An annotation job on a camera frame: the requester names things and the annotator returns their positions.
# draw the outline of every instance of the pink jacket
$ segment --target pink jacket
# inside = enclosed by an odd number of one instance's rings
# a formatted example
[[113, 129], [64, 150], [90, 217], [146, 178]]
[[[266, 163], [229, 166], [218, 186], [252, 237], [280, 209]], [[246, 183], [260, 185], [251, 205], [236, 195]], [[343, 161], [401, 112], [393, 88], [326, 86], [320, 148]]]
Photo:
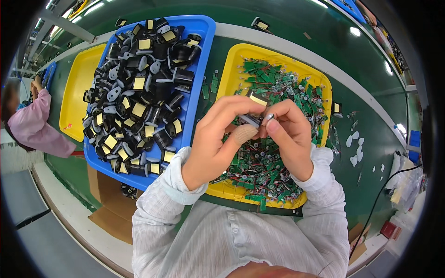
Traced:
[[14, 137], [21, 144], [58, 157], [68, 158], [76, 148], [46, 121], [49, 117], [51, 96], [46, 89], [28, 107], [18, 110], [8, 121]]

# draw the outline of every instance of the cardboard box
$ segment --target cardboard box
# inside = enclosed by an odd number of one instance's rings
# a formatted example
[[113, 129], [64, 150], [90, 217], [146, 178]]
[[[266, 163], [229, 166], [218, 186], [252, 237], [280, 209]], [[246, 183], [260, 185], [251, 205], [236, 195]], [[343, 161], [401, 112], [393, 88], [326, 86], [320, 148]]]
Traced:
[[136, 210], [136, 200], [124, 196], [121, 182], [88, 165], [91, 194], [102, 204], [88, 218], [113, 237], [132, 244], [131, 218]]
[[[359, 240], [359, 236], [361, 231], [363, 230], [363, 224], [358, 223], [354, 226], [349, 232], [348, 232], [348, 240], [349, 240], [349, 253], [352, 251], [352, 248], [354, 247], [355, 243]], [[366, 237], [368, 237], [369, 227], [371, 227], [371, 224], [369, 224], [366, 229], [363, 232], [363, 241], [359, 243], [354, 250], [354, 253], [352, 254], [352, 257], [349, 259], [349, 265], [351, 265], [356, 259], [358, 259], [365, 251], [366, 251], [366, 245], [364, 241], [366, 240]]]

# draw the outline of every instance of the blue plastic tray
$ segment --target blue plastic tray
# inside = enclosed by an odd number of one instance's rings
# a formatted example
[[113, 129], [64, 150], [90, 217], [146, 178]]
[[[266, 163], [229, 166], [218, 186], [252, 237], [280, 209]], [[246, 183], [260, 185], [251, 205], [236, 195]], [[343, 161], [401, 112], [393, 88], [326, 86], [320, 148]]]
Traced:
[[[213, 37], [215, 34], [216, 24], [215, 21], [208, 17], [202, 15], [189, 15], [189, 16], [169, 16], [166, 17], [169, 25], [172, 26], [185, 26], [184, 33], [182, 37], [187, 36], [190, 33], [197, 33], [201, 35], [202, 40], [199, 45], [202, 47], [201, 55], [197, 62], [194, 62], [193, 65], [190, 65], [187, 70], [191, 70], [195, 73], [192, 90], [191, 93], [182, 93], [184, 95], [184, 99], [181, 101], [182, 112], [179, 116], [179, 119], [182, 122], [182, 133], [178, 135], [173, 140], [172, 146], [176, 147], [176, 151], [179, 151], [182, 147], [190, 146], [190, 142], [192, 139], [192, 132], [194, 126], [194, 118], [196, 114], [196, 108], [198, 106], [199, 94], [201, 92], [202, 80], [204, 78], [204, 72], [206, 70], [207, 59], [209, 58], [210, 48], [212, 46]], [[137, 22], [142, 25], [145, 25], [145, 21]], [[116, 33], [125, 33], [129, 30], [133, 30], [134, 26], [137, 23], [129, 24], [119, 28]], [[117, 39], [115, 36], [112, 36], [105, 47], [105, 50], [102, 54], [101, 60], [99, 61], [99, 66], [105, 60], [105, 56], [108, 52], [108, 48]], [[103, 162], [99, 159], [94, 150], [93, 145], [91, 145], [88, 140], [84, 139], [84, 153], [85, 159], [88, 164], [96, 169], [99, 172], [102, 172], [118, 181], [126, 183], [132, 187], [136, 187], [140, 190], [146, 190], [147, 187], [158, 177], [158, 175], [150, 174], [148, 177], [141, 177], [132, 174], [116, 174], [111, 170], [111, 165], [109, 162]], [[147, 152], [147, 157], [161, 158], [161, 150], [158, 145], [155, 143], [151, 151]]]
[[53, 81], [53, 77], [54, 77], [54, 73], [56, 71], [56, 62], [52, 62], [49, 64], [49, 66], [46, 68], [46, 72], [45, 75], [43, 76], [43, 80], [42, 82], [49, 76], [48, 78], [48, 83], [45, 87], [45, 89], [47, 89], [49, 91], [49, 88], [51, 88], [51, 83]]
[[356, 6], [355, 1], [353, 0], [345, 0], [345, 2], [351, 6], [351, 8], [353, 9], [353, 11], [347, 7], [346, 5], [344, 5], [343, 3], [341, 3], [339, 0], [332, 0], [332, 2], [334, 2], [335, 4], [337, 4], [337, 6], [339, 6], [340, 8], [342, 8], [343, 10], [345, 10], [348, 14], [350, 14], [353, 18], [355, 18], [358, 22], [360, 23], [366, 23], [366, 20], [364, 19], [363, 15], [361, 14], [359, 8]]

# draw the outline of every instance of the cuff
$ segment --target cuff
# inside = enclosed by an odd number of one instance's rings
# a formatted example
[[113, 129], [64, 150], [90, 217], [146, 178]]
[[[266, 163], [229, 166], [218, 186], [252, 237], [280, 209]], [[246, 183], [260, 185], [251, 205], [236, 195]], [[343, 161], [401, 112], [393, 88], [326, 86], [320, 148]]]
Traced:
[[189, 158], [191, 147], [184, 147], [173, 156], [170, 165], [160, 176], [164, 192], [181, 205], [194, 204], [205, 193], [209, 183], [205, 183], [193, 191], [189, 191], [182, 179], [181, 169]]
[[329, 148], [317, 148], [314, 144], [311, 146], [311, 160], [314, 165], [314, 171], [307, 181], [300, 181], [291, 174], [291, 178], [304, 191], [317, 191], [323, 188], [331, 177], [330, 163], [334, 159], [332, 150]]
[[40, 92], [37, 94], [37, 97], [43, 97], [44, 95], [49, 95], [49, 92], [47, 89], [40, 90]]

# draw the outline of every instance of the fluorescent light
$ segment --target fluorescent light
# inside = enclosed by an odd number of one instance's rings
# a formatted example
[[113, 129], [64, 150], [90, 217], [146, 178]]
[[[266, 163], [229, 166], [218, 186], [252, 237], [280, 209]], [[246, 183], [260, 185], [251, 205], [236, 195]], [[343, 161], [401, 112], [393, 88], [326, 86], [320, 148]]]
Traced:
[[318, 0], [309, 0], [309, 1], [312, 1], [312, 2], [314, 2], [315, 4], [320, 5], [320, 6], [322, 6], [322, 7], [325, 8], [325, 9], [328, 8], [325, 4], [321, 3], [321, 2], [318, 1]]
[[99, 3], [99, 4], [95, 5], [95, 6], [92, 6], [91, 8], [89, 8], [88, 11], [86, 11], [85, 16], [86, 16], [87, 14], [89, 14], [90, 12], [99, 9], [99, 8], [102, 7], [103, 5], [104, 5], [104, 3], [101, 2], [101, 3]]
[[82, 19], [82, 17], [81, 17], [81, 16], [78, 16], [78, 17], [76, 17], [75, 19], [73, 19], [71, 22], [76, 23], [76, 22], [78, 22], [78, 21], [81, 20], [81, 19]]
[[69, 16], [69, 14], [70, 14], [72, 11], [73, 11], [72, 8], [69, 9], [68, 11], [66, 11], [66, 12], [62, 15], [62, 17], [63, 17], [63, 18], [67, 18], [67, 17]]
[[54, 26], [53, 30], [51, 31], [51, 33], [49, 34], [49, 37], [52, 38], [54, 37], [54, 35], [56, 34], [57, 30], [59, 30], [59, 26]]
[[41, 18], [39, 18], [39, 20], [37, 21], [37, 24], [36, 24], [36, 28], [35, 28], [35, 29], [37, 29], [37, 27], [39, 26], [40, 22], [42, 22], [42, 19], [41, 19]]
[[406, 138], [406, 128], [402, 124], [397, 124], [396, 127], [402, 132], [403, 136]]
[[360, 30], [356, 27], [351, 27], [349, 28], [349, 31], [351, 32], [351, 34], [353, 34], [354, 36], [360, 36]]
[[389, 75], [393, 75], [394, 73], [391, 70], [391, 67], [389, 66], [389, 63], [387, 61], [385, 61], [385, 68], [386, 71], [389, 73]]
[[49, 6], [51, 5], [51, 2], [52, 2], [53, 0], [49, 0], [49, 2], [48, 2], [48, 4], [46, 5], [46, 7], [45, 7], [45, 9], [48, 9], [49, 8]]

